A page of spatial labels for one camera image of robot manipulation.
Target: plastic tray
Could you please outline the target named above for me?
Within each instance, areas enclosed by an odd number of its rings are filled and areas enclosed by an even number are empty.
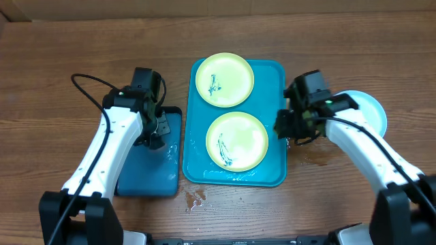
[[[276,61],[247,60],[254,72],[250,96],[232,108],[218,108],[203,100],[196,88],[196,73],[201,59],[193,64],[183,147],[183,173],[192,182],[273,187],[281,184],[287,173],[286,141],[273,131],[277,111],[286,107],[283,98],[285,71]],[[262,162],[244,172],[230,172],[216,165],[206,151],[206,132],[211,123],[227,112],[246,112],[265,126],[268,152]]]
[[[158,150],[133,146],[125,160],[116,194],[136,197],[171,197],[177,193],[182,111],[162,107],[171,133],[163,135],[165,146]]]

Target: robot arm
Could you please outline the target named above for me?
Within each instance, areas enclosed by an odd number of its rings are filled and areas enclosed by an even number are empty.
[[[413,181],[419,180],[418,175],[423,174],[421,170],[408,163],[382,137],[374,132],[360,110],[342,110],[336,112],[334,117],[349,120],[363,126],[378,139]],[[375,194],[386,189],[390,183],[395,183],[399,186],[407,184],[406,179],[390,164],[384,153],[368,136],[359,132],[358,129],[341,122],[329,120],[326,123],[326,136],[331,142],[347,153],[354,165],[369,181]]]
[[[148,238],[145,234],[123,230],[112,207],[112,198],[131,147],[144,144],[144,147],[157,149],[164,145],[157,132],[157,115],[164,99],[163,96],[157,101],[160,82],[163,79],[157,72],[136,68],[130,86],[113,87],[104,97],[102,107],[110,120],[110,133],[94,168],[91,169],[91,163],[107,134],[104,115],[81,164],[63,185],[62,191],[47,191],[40,200],[40,219],[46,244],[49,241],[53,244],[146,244]],[[83,176],[89,173],[87,183],[79,189]],[[84,214],[85,222],[71,220],[71,216],[79,213]]]
[[[295,78],[283,96],[290,99],[290,108],[277,113],[274,130],[278,137],[294,139],[296,144],[308,137],[310,140],[298,144],[309,143],[320,135],[327,137],[348,154],[377,195],[371,224],[334,231],[329,235],[333,244],[434,244],[436,176],[425,176],[396,153],[369,126],[349,95],[332,96],[319,71]],[[399,166],[394,167],[388,156]],[[411,201],[418,204],[417,210],[411,210]]]
[[[87,184],[80,192],[82,197],[90,197],[94,192],[101,193],[103,198],[112,201],[116,181],[123,168],[127,154],[136,139],[142,134],[142,119],[139,112],[131,112],[130,108],[111,107],[105,109],[111,121],[111,134],[97,165],[94,167]],[[91,165],[106,132],[106,121],[102,115],[99,128],[82,162],[73,176],[63,185],[69,195],[73,195]]]

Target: wooden table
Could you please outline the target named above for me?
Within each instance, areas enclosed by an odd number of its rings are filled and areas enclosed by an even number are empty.
[[[217,52],[274,59],[288,83],[321,69],[333,92],[374,95],[388,114],[385,139],[436,174],[434,12],[10,23],[0,39],[0,243],[42,243],[40,197],[61,188],[93,138],[99,112],[72,73],[123,86],[135,67],[152,67],[168,83],[165,104],[185,114],[191,66]],[[99,100],[108,92],[80,83]],[[176,197],[116,197],[116,213],[127,230],[184,239],[289,238],[370,221],[374,193],[334,144],[288,156],[277,188],[193,184],[180,172]],[[187,212],[199,198],[204,206]]]

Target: round plate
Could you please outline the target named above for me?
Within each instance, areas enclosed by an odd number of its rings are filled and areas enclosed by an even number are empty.
[[[252,169],[265,157],[268,134],[264,125],[244,112],[229,112],[212,122],[206,149],[218,166],[241,172]]]
[[[254,73],[250,64],[236,54],[214,54],[198,68],[196,86],[207,103],[228,108],[248,98],[254,86]]]
[[[388,128],[388,118],[380,102],[362,91],[342,91],[337,94],[340,95],[341,93],[347,93],[359,104],[359,109],[368,120],[368,123],[374,128],[374,131],[383,137]]]

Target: yellow-green plate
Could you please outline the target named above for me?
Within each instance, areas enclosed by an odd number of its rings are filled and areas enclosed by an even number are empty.
[[[196,86],[206,102],[228,108],[248,98],[254,86],[254,73],[250,64],[236,54],[214,54],[198,68]]]
[[[265,157],[268,134],[264,125],[244,112],[229,112],[215,119],[206,134],[206,149],[218,166],[241,172]]]

